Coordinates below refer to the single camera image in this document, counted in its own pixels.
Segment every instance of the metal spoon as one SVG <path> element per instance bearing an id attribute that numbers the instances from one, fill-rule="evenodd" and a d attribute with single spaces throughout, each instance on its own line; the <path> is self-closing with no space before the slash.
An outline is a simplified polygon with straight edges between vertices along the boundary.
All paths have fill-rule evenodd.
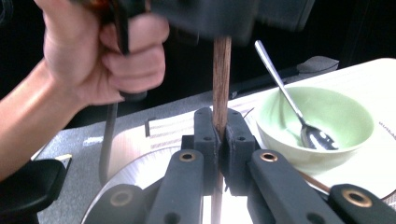
<path id="1" fill-rule="evenodd" d="M 280 88 L 282 93 L 285 95 L 286 99 L 288 100 L 291 108 L 294 110 L 295 114 L 298 117 L 298 120 L 302 124 L 301 129 L 301 140 L 303 142 L 304 147 L 309 147 L 313 149 L 326 149 L 326 150 L 335 150 L 338 149 L 338 145 L 330 138 L 322 130 L 313 127 L 307 124 L 303 118 L 303 113 L 297 107 L 297 105 L 291 100 L 288 92 L 286 91 L 283 81 L 280 78 L 279 74 L 277 73 L 273 63 L 271 62 L 270 57 L 268 56 L 267 51 L 265 50 L 262 42 L 257 40 L 254 44 L 256 47 L 257 52 L 259 53 L 260 57 L 262 58 L 262 62 L 264 63 L 265 67 L 267 68 L 268 72 L 274 78 L 277 86 Z"/>

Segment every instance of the spoon handle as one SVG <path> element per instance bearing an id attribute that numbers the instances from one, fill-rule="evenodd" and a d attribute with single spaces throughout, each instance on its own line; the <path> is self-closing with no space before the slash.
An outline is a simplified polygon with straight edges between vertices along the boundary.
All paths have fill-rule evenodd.
<path id="1" fill-rule="evenodd" d="M 303 119 L 303 113 L 300 111 L 300 109 L 297 107 L 297 105 L 291 100 L 291 97 L 289 96 L 289 93 L 286 91 L 286 89 L 284 87 L 284 83 L 283 83 L 282 79 L 280 78 L 279 74 L 277 73 L 277 71 L 274 67 L 274 64 L 272 63 L 272 61 L 270 59 L 270 56 L 268 56 L 268 53 L 265 50 L 264 45 L 262 44 L 262 42 L 260 40 L 256 40 L 256 42 L 254 43 L 254 47 L 256 48 L 257 52 L 259 53 L 260 58 L 262 59 L 262 62 L 264 63 L 265 67 L 267 68 L 268 72 L 271 74 L 271 76 L 273 77 L 277 86 L 280 88 L 282 93 L 285 95 L 291 108 L 297 114 L 298 119 L 304 126 L 305 121 Z"/>

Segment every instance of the spoon head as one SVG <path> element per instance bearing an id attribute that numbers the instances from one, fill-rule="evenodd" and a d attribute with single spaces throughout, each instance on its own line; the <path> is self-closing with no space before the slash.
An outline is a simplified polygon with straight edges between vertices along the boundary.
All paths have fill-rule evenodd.
<path id="1" fill-rule="evenodd" d="M 301 129 L 301 140 L 304 147 L 313 149 L 336 150 L 338 145 L 322 130 L 310 125 L 303 125 Z"/>

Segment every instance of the utensil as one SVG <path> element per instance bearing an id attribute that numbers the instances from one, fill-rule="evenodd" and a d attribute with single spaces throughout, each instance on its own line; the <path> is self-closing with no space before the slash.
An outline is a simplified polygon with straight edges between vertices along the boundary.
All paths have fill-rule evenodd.
<path id="1" fill-rule="evenodd" d="M 259 53 L 262 62 L 267 68 L 268 72 L 274 78 L 277 86 L 280 88 L 282 93 L 285 95 L 286 100 L 289 102 L 291 108 L 294 113 L 297 115 L 298 120 L 302 124 L 301 129 L 301 140 L 303 142 L 304 147 L 313 148 L 313 149 L 325 149 L 325 150 L 335 150 L 338 149 L 338 145 L 332 140 L 332 138 L 327 135 L 322 130 L 307 124 L 303 118 L 303 113 L 297 107 L 297 105 L 292 101 L 288 92 L 286 91 L 283 81 L 277 73 L 273 63 L 271 62 L 270 57 L 268 56 L 267 51 L 264 48 L 264 45 L 260 40 L 257 40 L 254 44 L 257 52 Z"/>

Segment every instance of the bowl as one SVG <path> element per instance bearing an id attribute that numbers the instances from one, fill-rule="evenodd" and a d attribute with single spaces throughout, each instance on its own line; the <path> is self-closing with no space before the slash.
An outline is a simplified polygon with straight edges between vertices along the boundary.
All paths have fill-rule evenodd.
<path id="1" fill-rule="evenodd" d="M 370 112 L 356 100 L 328 89 L 287 87 L 308 124 L 320 128 L 339 149 L 303 147 L 301 123 L 279 89 L 269 90 L 256 107 L 255 120 L 268 149 L 280 152 L 297 170 L 317 174 L 336 167 L 355 155 L 375 128 Z"/>

